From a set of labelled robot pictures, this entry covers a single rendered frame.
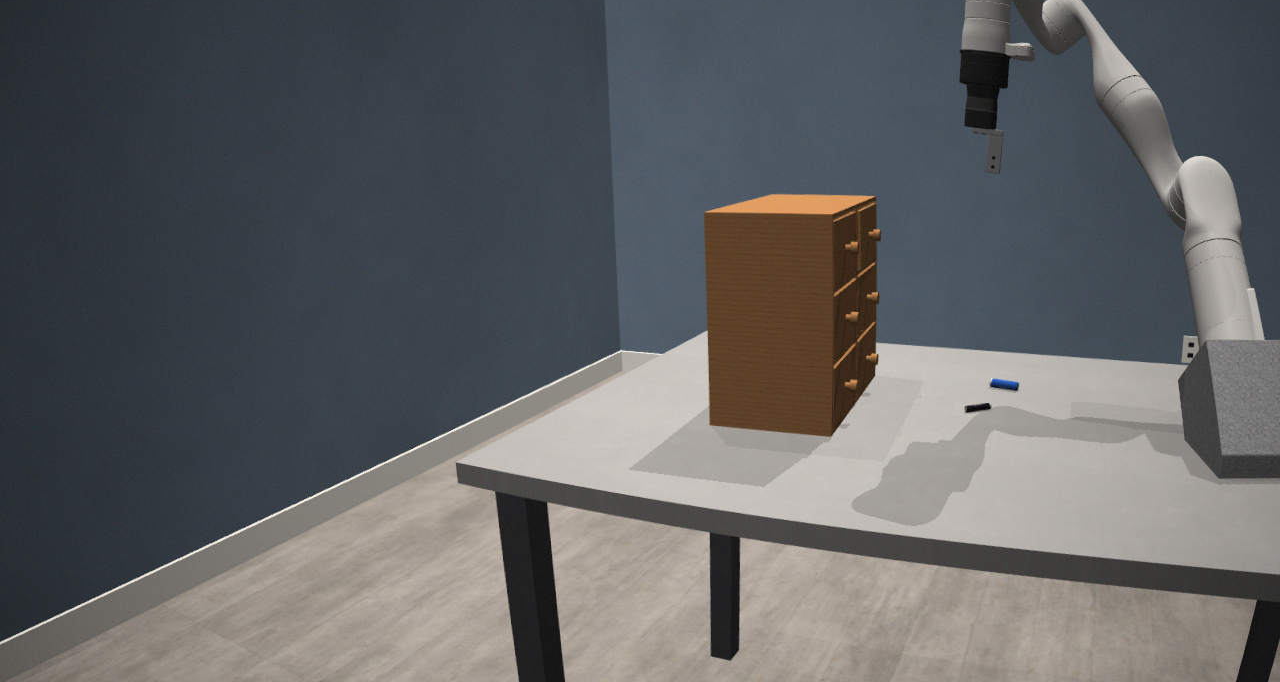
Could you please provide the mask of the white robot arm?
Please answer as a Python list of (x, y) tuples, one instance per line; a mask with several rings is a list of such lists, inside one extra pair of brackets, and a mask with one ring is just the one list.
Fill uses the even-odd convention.
[(1082, 0), (1012, 3), (1053, 56), (1087, 36), (1101, 111), (1140, 163), (1169, 218), (1185, 232), (1181, 250), (1199, 349), (1206, 339), (1265, 340), (1242, 250), (1236, 193), (1222, 164), (1204, 155), (1181, 163), (1155, 91)]

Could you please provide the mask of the small brown wooden chest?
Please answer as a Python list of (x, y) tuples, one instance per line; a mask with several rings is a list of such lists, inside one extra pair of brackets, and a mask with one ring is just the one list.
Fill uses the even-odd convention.
[[(712, 426), (832, 438), (833, 218), (876, 196), (769, 194), (704, 212)], [(854, 211), (855, 209), (855, 211)], [(832, 431), (833, 430), (833, 431)]]

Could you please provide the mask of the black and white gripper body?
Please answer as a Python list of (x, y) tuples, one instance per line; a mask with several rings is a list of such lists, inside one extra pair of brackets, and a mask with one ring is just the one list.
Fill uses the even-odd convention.
[(960, 81), (966, 84), (964, 125), (996, 129), (998, 90), (1009, 88), (1009, 59), (1034, 61), (1030, 44), (1010, 44), (1010, 23), (965, 18)]

